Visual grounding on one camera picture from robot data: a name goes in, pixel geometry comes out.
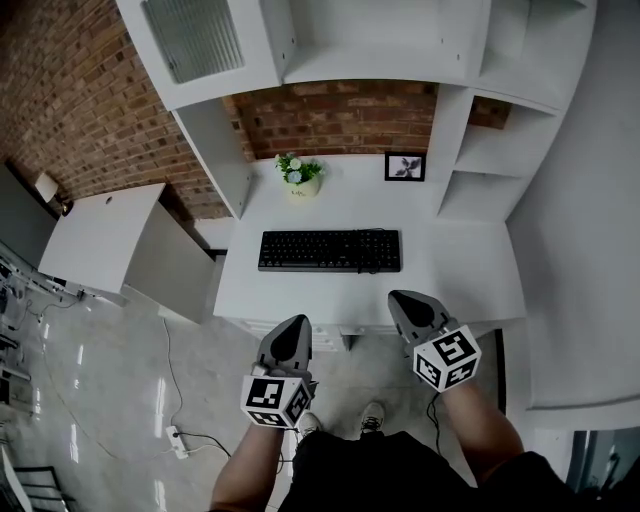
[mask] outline white wall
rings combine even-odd
[[[573,103],[508,220],[551,428],[640,425],[639,51],[638,1],[601,0]]]

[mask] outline small flower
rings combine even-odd
[[[289,174],[287,174],[287,181],[289,183],[300,183],[301,179],[302,179],[302,174],[299,173],[298,171],[291,171]]]

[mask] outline frosted glass panel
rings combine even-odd
[[[146,0],[142,5],[176,82],[244,66],[227,0]]]

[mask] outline tiled floor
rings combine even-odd
[[[50,301],[34,302],[32,309],[40,311]],[[258,340],[221,318],[199,327],[167,325],[184,397],[174,424],[215,436],[233,450],[248,425],[240,391]],[[164,427],[179,398],[167,364],[164,326],[152,309],[140,304],[119,309],[92,299],[68,310],[49,308],[41,324],[28,315],[19,332],[38,413],[19,416],[9,426],[17,465],[55,466],[65,491],[83,511],[208,509],[224,454],[206,449],[185,461],[171,453],[158,455],[169,448]],[[493,339],[485,337],[480,344],[478,382],[496,399]],[[425,414],[433,394],[412,375],[407,361],[399,337],[362,337],[349,353],[314,354],[311,371],[320,385],[312,410],[326,429],[355,438],[363,408],[376,399],[387,408],[386,432],[407,430],[433,447],[435,432]],[[438,414],[443,455],[470,478],[442,406]],[[191,438],[188,448],[206,442]],[[283,471],[271,505],[282,502],[289,484]]]

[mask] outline wire on floor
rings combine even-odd
[[[208,436],[206,434],[190,434],[189,432],[181,432],[181,431],[178,431],[178,434],[180,434],[181,436],[204,437],[204,438],[207,438],[207,439],[211,439],[213,442],[216,443],[216,446],[218,448],[220,448],[224,453],[227,454],[227,458],[229,458],[229,459],[231,458],[231,454],[229,453],[229,451],[224,446],[222,446],[222,443],[220,443],[220,441],[218,441],[213,436]]]
[[[29,301],[27,301],[27,311],[29,311],[29,306],[31,306],[33,304],[33,302],[31,302],[31,304],[28,304],[28,302],[30,302],[31,300],[29,299]],[[40,311],[40,313],[34,313],[33,311],[29,311],[29,314],[35,316],[36,318],[41,317],[42,315],[45,314],[45,312],[47,311],[47,309],[49,308],[58,308],[58,309],[69,309],[72,306],[75,306],[78,302],[80,302],[80,299],[76,298],[76,300],[74,302],[72,302],[71,304],[67,304],[66,306],[60,306],[58,304],[56,304],[55,302],[52,302],[51,304],[47,304],[42,311]]]
[[[185,453],[187,454],[192,454],[192,453],[196,453],[199,452],[200,450],[204,450],[205,448],[215,448],[217,450],[221,450],[224,453],[227,454],[227,459],[229,459],[229,452],[227,452],[227,450],[225,450],[222,446],[218,446],[216,444],[203,444],[202,446],[199,446],[198,448],[195,448],[193,450],[187,450]]]
[[[2,322],[2,325],[5,325],[7,329],[9,329],[10,331],[13,331],[13,332],[19,331],[20,328],[22,327],[22,324],[24,323],[24,319],[27,317],[27,313],[30,313],[29,308],[31,307],[32,304],[33,304],[33,301],[31,299],[28,299],[27,306],[24,308],[24,314],[22,315],[22,319],[20,320],[18,327],[13,327],[5,322]]]
[[[164,325],[164,330],[167,333],[167,362],[169,363],[169,371],[171,372],[171,378],[173,379],[173,384],[175,385],[176,391],[178,392],[178,396],[180,397],[180,406],[178,407],[176,412],[174,412],[171,415],[171,419],[169,420],[169,424],[172,426],[175,426],[174,419],[184,407],[184,398],[182,397],[182,391],[180,390],[180,386],[178,386],[176,374],[173,371],[173,364],[171,362],[171,334],[169,333],[169,328],[167,327],[167,321],[165,318],[162,319],[162,325]],[[203,437],[206,439],[211,439],[214,443],[216,443],[215,445],[203,445],[200,448],[196,448],[195,450],[187,451],[187,453],[195,453],[196,451],[199,451],[201,448],[205,446],[213,446],[215,448],[219,448],[220,450],[222,450],[227,455],[228,459],[231,458],[231,454],[229,453],[229,450],[227,450],[224,446],[222,446],[222,443],[218,441],[215,437],[209,436],[207,434],[193,434],[190,432],[183,432],[177,427],[176,427],[176,430],[178,430],[178,434],[182,436]]]
[[[438,455],[442,457],[442,453],[440,452],[440,422],[438,421],[438,415],[436,413],[436,400],[440,396],[440,393],[436,393],[433,395],[431,402],[427,405],[427,418],[431,420],[433,426],[436,428],[436,450],[438,451]]]
[[[297,451],[298,446],[300,445],[300,440],[298,439],[298,434],[300,433],[300,431],[297,428],[285,428],[284,430],[291,430],[293,432],[293,435],[296,436],[296,451]],[[282,455],[282,450],[280,450],[280,457],[278,458],[278,463],[280,464],[280,467],[278,468],[278,471],[276,471],[276,475],[280,474],[280,472],[284,468],[285,462],[293,462],[293,460],[285,460],[284,455]]]
[[[178,386],[178,381],[176,380],[176,374],[173,372],[173,364],[171,364],[171,335],[169,334],[169,328],[167,327],[167,320],[165,318],[162,319],[162,325],[164,325],[164,330],[167,333],[167,362],[169,363],[169,370],[171,371],[173,384],[176,386],[176,391],[178,392],[178,396],[180,397],[180,407],[178,407],[176,412],[171,415],[171,419],[169,420],[169,425],[174,425],[173,420],[182,410],[182,407],[184,406],[184,400],[182,398],[182,391],[180,391],[180,386]]]
[[[35,316],[36,318],[40,317],[41,315],[43,315],[47,308],[49,306],[54,306],[56,308],[59,309],[69,309],[71,306],[74,306],[75,304],[77,304],[79,301],[74,302],[73,304],[69,304],[68,306],[62,307],[62,306],[58,306],[56,304],[49,304],[48,306],[46,306],[40,313],[34,313],[32,311],[29,311],[29,313],[33,316]],[[56,394],[56,396],[58,397],[58,400],[60,400],[60,403],[62,403],[62,405],[64,406],[64,408],[67,410],[67,412],[69,413],[69,416],[71,416],[71,418],[73,418],[73,421],[75,422],[76,425],[78,425],[78,428],[80,429],[80,431],[85,435],[85,437],[87,439],[89,439],[90,441],[92,441],[93,443],[95,443],[96,445],[98,445],[102,451],[104,451],[104,453],[106,453],[109,457],[111,457],[114,460],[118,460],[121,462],[127,462],[129,464],[138,464],[141,462],[149,462],[151,460],[154,460],[156,458],[158,458],[160,455],[164,455],[167,453],[171,453],[173,451],[175,451],[173,448],[170,448],[169,450],[165,450],[159,453],[156,453],[155,455],[151,456],[151,457],[146,457],[146,458],[142,458],[142,459],[136,459],[136,460],[131,460],[131,459],[125,459],[122,457],[118,457],[117,455],[113,454],[105,445],[103,445],[98,439],[92,437],[89,435],[89,433],[84,429],[84,427],[82,426],[82,423],[80,423],[80,421],[78,421],[78,418],[76,417],[76,415],[73,413],[73,411],[71,410],[71,407],[69,407],[69,405],[67,404],[67,402],[65,401],[65,399],[62,397],[62,395],[60,394],[60,392],[58,391],[58,387],[56,386],[55,381],[53,380],[53,374],[51,373],[51,368],[49,366],[49,361],[47,359],[47,351],[45,350],[45,344],[44,344],[44,340],[42,339],[42,337],[40,336],[40,331],[38,331],[38,340],[40,341],[40,345],[42,346],[42,356],[43,356],[43,361],[44,361],[44,366],[47,370],[47,375],[49,377],[49,380],[51,381],[51,387],[53,388],[54,393]]]

